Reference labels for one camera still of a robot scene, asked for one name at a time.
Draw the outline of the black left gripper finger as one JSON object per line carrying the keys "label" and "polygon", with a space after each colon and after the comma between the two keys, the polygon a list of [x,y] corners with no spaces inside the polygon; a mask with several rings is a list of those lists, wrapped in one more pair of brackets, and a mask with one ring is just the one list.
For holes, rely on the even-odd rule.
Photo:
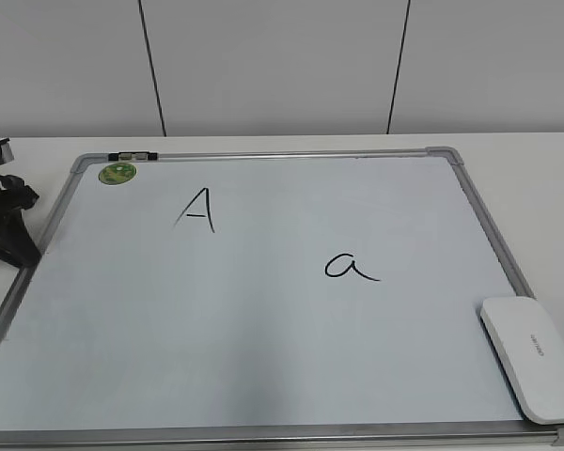
{"label": "black left gripper finger", "polygon": [[0,260],[13,267],[34,267],[40,259],[22,214],[16,210],[0,216]]}

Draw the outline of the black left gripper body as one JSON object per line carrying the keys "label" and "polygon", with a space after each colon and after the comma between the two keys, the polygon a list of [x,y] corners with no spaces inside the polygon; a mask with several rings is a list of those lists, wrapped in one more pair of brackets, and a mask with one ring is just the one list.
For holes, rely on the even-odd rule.
{"label": "black left gripper body", "polygon": [[0,217],[35,206],[39,195],[23,179],[0,174]]}

